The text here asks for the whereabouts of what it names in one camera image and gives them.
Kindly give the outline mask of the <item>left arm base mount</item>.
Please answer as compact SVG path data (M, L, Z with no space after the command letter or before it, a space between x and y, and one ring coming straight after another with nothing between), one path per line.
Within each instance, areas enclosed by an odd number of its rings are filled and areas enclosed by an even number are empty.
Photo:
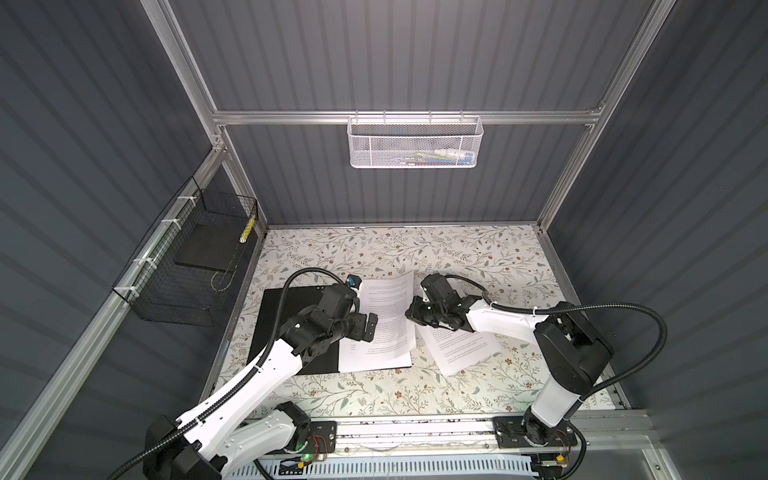
M327 455L334 453L338 437L338 423L336 421L312 420L306 427L301 427L284 452L296 455Z

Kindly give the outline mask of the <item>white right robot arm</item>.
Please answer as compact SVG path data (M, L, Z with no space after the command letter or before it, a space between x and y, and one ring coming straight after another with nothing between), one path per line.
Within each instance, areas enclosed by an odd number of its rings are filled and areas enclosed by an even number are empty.
M524 415L526 436L533 440L561 428L590 395L613 356L613 348L585 312L567 302L546 313L512 312L482 297L426 301L413 298L405 317L448 377L500 352L498 335L538 350L549 378Z

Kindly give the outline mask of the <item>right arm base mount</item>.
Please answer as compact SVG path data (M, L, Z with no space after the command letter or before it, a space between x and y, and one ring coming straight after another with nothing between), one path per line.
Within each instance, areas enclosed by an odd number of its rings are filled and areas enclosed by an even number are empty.
M573 428L565 420L547 426L532 414L495 416L491 419L497 444L501 448L565 447L579 443Z

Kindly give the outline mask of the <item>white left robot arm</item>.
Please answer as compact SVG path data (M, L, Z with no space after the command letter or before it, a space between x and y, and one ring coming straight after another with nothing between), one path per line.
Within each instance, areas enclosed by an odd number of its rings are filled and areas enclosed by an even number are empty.
M373 341L378 316L364 312L356 289L346 284L324 287L317 303L291 316L288 296L283 290L275 336L256 358L199 405L148 429L148 454L140 462L146 478L223 479L268 453L303 448L311 420L296 404L283 402L254 423L247 417L339 341Z

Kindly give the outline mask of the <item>printed paper sheet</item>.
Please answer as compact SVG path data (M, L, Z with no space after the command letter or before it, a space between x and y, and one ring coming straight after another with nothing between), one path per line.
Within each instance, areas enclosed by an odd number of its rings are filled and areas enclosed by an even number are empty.
M412 366L415 324L405 316L415 292L414 273L387 279L365 279L360 292L361 312L378 317L371 342L339 342L340 373L357 373Z

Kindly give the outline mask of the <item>black file folder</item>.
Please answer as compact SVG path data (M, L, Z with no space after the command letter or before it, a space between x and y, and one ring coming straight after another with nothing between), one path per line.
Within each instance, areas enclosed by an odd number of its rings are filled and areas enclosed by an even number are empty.
M264 291L248 361L266 348L268 335L277 330L276 342L302 361L300 375L340 373L339 342L332 338L334 323L361 312L360 292L339 284L279 288Z

